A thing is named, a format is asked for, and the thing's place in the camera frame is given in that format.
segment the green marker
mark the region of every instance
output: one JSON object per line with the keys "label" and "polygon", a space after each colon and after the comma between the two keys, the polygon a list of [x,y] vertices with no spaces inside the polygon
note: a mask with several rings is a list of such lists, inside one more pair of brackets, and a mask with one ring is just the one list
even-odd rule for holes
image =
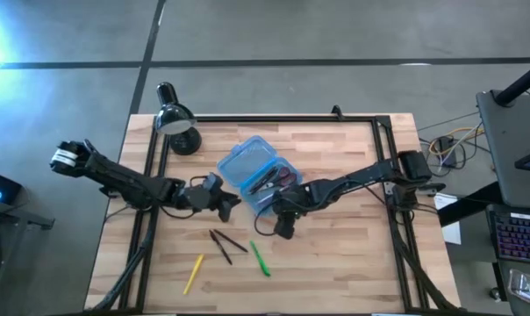
{"label": "green marker", "polygon": [[257,257],[257,261],[259,261],[259,265],[261,265],[261,270],[263,271],[263,274],[267,277],[271,277],[271,274],[269,273],[269,268],[267,268],[267,265],[265,265],[265,262],[259,255],[259,251],[257,251],[257,247],[255,246],[254,241],[249,241],[249,244],[255,252],[255,256]]}

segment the yellow pencil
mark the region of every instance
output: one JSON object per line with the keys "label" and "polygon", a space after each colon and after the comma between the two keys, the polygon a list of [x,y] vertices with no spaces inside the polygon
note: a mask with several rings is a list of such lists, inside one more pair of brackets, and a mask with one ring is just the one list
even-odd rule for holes
{"label": "yellow pencil", "polygon": [[187,286],[185,286],[185,290],[183,291],[183,295],[187,295],[189,293],[189,289],[191,288],[191,284],[193,283],[193,279],[195,279],[195,276],[197,275],[198,269],[201,267],[201,262],[203,261],[204,255],[201,254],[197,258],[197,263],[195,263],[195,268],[193,268],[193,272],[191,272],[191,277],[189,278],[189,282],[187,283]]}

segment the lamp shade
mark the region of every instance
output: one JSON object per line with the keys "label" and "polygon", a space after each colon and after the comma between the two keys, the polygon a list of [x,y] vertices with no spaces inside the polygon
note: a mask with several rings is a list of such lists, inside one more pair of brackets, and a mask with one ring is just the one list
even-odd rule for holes
{"label": "lamp shade", "polygon": [[193,112],[179,104],[174,86],[160,83],[156,88],[161,109],[156,117],[156,130],[160,133],[175,135],[189,130],[197,122]]}

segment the lamp base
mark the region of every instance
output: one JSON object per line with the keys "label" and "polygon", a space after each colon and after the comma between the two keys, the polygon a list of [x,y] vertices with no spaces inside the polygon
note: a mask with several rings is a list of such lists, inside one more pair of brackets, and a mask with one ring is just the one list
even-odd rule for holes
{"label": "lamp base", "polygon": [[191,127],[186,132],[170,135],[169,147],[176,154],[188,155],[195,153],[203,142],[201,134],[195,127]]}

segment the marker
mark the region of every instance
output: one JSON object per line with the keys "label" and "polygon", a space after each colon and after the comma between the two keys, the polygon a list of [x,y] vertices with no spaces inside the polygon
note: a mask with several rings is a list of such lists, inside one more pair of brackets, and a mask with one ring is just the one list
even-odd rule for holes
{"label": "marker", "polygon": [[218,241],[218,238],[216,238],[216,235],[212,232],[212,230],[209,230],[209,233],[211,234],[211,238],[214,242],[216,242],[216,245],[218,246],[218,248],[220,249],[220,251],[222,252],[222,255],[226,258],[226,260],[228,261],[228,263],[230,263],[230,265],[232,265],[232,260],[230,260],[230,257],[228,256],[228,254],[226,253],[226,251],[224,250],[224,248],[222,247],[222,244],[220,244],[220,241]]}
{"label": "marker", "polygon": [[254,241],[249,241],[249,244],[251,245],[251,248],[254,249],[255,256],[257,257],[257,261],[259,261],[259,265],[261,265],[261,270],[263,271],[263,274],[267,277],[271,277],[271,274],[269,273],[269,268],[267,268],[267,265],[259,255],[259,251],[257,251],[257,247],[255,246]]}
{"label": "marker", "polygon": [[185,286],[185,290],[183,290],[183,295],[187,295],[187,293],[189,293],[189,289],[191,288],[191,285],[193,284],[193,279],[195,279],[198,269],[201,267],[201,262],[203,261],[203,258],[204,258],[203,254],[198,256],[197,263],[195,263],[195,268],[193,268],[193,272],[191,272],[191,277],[189,278],[189,282],[187,283],[187,286]]}
{"label": "marker", "polygon": [[223,233],[221,233],[218,229],[212,229],[214,231],[214,233],[217,233],[219,234],[222,238],[224,238],[225,240],[227,241],[230,241],[234,246],[236,246],[237,248],[239,248],[241,251],[243,252],[247,252],[247,249],[245,249],[243,246],[241,246],[239,243],[237,243],[236,241],[233,241],[232,238],[224,235]]}

